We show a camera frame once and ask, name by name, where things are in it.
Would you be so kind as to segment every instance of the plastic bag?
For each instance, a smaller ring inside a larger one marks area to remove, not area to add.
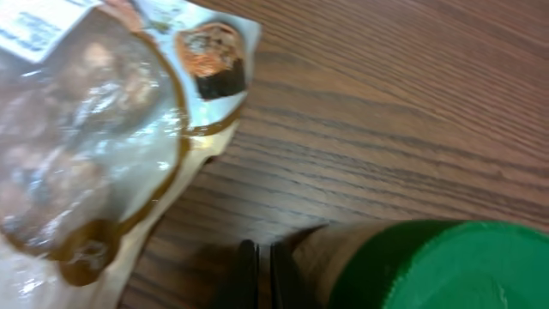
[[[114,307],[219,155],[260,27],[173,0],[0,0],[0,307]]]

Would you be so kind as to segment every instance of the cylindrical container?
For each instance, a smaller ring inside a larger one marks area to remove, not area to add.
[[[549,237],[510,223],[329,226],[293,257],[328,309],[549,308]]]

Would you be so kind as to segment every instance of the green plastic cap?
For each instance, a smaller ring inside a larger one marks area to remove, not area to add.
[[[549,237],[498,221],[409,221],[364,243],[331,309],[548,309]]]

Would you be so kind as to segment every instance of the wood grain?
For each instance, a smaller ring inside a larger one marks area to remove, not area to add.
[[[122,308],[205,308],[241,239],[324,223],[549,231],[547,1],[197,2],[264,25],[256,78],[232,145],[161,220]]]

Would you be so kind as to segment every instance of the label sticker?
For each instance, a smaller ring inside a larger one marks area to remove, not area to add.
[[[0,47],[42,62],[99,0],[0,0]]]

